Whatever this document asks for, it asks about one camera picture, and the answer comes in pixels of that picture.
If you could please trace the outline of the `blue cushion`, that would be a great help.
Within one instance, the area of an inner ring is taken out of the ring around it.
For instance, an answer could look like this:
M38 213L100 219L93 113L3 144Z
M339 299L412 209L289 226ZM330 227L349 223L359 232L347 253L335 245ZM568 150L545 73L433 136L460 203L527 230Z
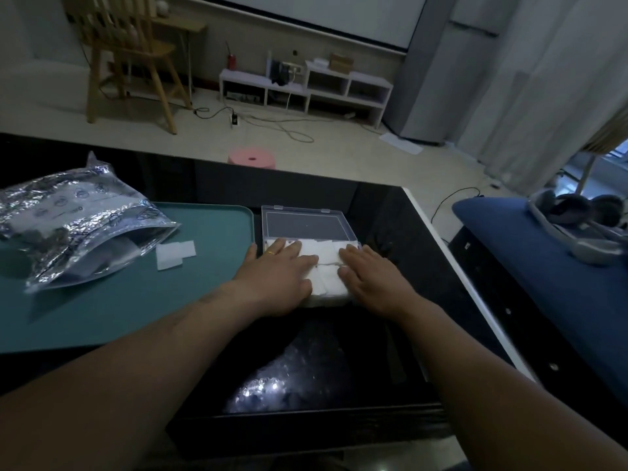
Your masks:
M467 198L451 209L628 407L628 261L597 267L577 260L524 198Z

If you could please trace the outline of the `white paper sheet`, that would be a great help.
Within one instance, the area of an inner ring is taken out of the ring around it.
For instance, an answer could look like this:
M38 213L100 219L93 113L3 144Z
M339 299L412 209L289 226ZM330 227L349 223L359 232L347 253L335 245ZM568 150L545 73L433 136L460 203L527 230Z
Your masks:
M391 132L380 135L379 140L413 156L416 156L423 151L423 147L419 144L402 139Z

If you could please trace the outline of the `clear plastic box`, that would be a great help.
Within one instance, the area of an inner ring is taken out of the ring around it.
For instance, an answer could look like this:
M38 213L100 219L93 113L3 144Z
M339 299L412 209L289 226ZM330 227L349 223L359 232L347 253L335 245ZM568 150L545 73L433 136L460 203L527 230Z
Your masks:
M261 212L263 251L278 238L286 239L288 244L299 238L358 242L340 211L275 205L263 206Z

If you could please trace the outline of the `silver foil bag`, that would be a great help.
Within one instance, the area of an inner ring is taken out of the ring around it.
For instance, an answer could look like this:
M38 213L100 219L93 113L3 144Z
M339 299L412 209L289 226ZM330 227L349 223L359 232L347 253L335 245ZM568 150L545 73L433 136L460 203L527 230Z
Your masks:
M0 189L0 238L30 260L27 294L105 278L180 226L93 151L84 167Z

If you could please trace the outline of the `wooden chair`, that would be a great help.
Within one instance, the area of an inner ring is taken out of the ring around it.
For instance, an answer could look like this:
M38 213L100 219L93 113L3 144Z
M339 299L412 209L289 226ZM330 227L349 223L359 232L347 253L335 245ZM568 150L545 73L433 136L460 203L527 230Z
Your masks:
M187 110L192 102L171 61L175 45L154 36L151 0L66 0L65 9L81 45L90 48L87 122L96 122L97 97L107 83L114 83L120 99L127 97L122 61L130 58L148 69L167 130L176 135L169 99L179 97Z

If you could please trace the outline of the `white low shelf unit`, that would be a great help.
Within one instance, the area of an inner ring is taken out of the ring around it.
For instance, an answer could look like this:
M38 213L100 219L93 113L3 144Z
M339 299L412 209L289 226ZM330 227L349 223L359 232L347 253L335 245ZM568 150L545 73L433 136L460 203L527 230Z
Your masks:
M221 100L308 114L325 110L342 114L365 113L371 126L380 126L393 84L385 78L358 71L340 73L306 61L299 73L291 69L285 81L224 69L219 75Z

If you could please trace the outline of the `white projector screen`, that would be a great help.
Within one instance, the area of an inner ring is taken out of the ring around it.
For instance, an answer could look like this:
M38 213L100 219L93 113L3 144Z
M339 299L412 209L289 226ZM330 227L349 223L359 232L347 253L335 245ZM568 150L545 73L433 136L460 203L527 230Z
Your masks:
M342 39L406 54L427 0L189 0Z

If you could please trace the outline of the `white grey headset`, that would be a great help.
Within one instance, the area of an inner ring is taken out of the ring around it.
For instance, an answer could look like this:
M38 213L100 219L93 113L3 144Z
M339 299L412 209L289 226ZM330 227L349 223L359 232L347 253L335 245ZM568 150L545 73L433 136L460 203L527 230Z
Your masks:
M588 199L543 190L528 197L529 213L578 261L609 266L628 258L628 227L620 228L624 200L615 195Z

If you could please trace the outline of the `person's right hand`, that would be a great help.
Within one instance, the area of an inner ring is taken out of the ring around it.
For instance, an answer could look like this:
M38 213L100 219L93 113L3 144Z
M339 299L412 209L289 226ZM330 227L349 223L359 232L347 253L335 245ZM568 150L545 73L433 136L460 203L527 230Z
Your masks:
M356 248L348 245L339 251L344 266L355 273L350 293L369 311L396 323L415 316L428 305L398 268L365 245Z

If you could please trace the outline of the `stack of white cotton pads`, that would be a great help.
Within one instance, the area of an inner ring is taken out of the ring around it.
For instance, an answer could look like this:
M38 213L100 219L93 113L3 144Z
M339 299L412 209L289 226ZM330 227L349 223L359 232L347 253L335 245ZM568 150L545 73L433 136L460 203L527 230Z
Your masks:
M299 238L302 244L299 256L316 255L317 264L306 275L312 285L310 296L302 302L303 308L335 307L350 301L350 294L338 275L338 270L345 263L339 251L348 245L361 248L357 241L348 240L313 240Z

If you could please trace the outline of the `white curtain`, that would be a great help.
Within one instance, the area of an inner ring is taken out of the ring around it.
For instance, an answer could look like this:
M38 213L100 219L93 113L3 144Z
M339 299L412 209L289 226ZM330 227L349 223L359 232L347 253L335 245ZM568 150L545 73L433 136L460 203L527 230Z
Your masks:
M457 148L521 196L628 103L628 0L520 0Z

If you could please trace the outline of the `pink round stool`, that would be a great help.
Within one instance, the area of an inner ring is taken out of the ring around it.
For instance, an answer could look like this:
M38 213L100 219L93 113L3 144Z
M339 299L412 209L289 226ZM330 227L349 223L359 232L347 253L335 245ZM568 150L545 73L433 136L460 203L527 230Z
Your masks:
M262 169L276 169L276 159L274 155L261 148L242 148L233 150L227 158L230 165L257 167Z

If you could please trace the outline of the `person's left forearm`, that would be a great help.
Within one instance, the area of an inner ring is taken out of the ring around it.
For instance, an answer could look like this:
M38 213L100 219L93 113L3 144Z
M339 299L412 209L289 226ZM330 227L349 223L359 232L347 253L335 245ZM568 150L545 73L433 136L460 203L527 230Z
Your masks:
M232 281L0 396L0 471L132 469L257 303Z

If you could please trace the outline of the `person's left hand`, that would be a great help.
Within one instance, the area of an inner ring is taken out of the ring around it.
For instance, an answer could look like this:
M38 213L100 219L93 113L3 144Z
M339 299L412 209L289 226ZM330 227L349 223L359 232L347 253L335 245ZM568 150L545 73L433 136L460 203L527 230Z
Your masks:
M255 317L285 315L299 307L298 283L318 262L316 255L303 255L282 264L285 242L284 238L275 240L257 255L257 265L250 270L244 270L243 261L232 279L237 294L251 306Z

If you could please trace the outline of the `grey standing cabinet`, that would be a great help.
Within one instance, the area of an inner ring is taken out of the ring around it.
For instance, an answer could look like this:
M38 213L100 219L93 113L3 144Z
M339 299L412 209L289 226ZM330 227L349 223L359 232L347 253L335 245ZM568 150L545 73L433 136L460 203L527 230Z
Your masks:
M520 0L426 0L382 115L398 137L453 139Z

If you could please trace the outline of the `person's right forearm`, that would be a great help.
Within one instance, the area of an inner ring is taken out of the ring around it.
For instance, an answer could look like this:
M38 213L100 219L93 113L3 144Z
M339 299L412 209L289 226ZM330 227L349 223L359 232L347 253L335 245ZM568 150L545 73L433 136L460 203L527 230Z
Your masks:
M398 316L478 471L628 471L628 451L506 364L435 304Z

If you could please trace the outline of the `teal mat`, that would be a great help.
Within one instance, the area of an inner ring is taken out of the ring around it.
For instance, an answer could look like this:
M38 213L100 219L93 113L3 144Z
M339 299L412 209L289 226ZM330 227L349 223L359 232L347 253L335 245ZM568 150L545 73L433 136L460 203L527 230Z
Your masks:
M134 332L231 279L254 242L246 207L157 202L180 223L166 243L193 241L195 256L158 270L151 251L105 278L25 292L30 261L0 242L0 355L97 346Z

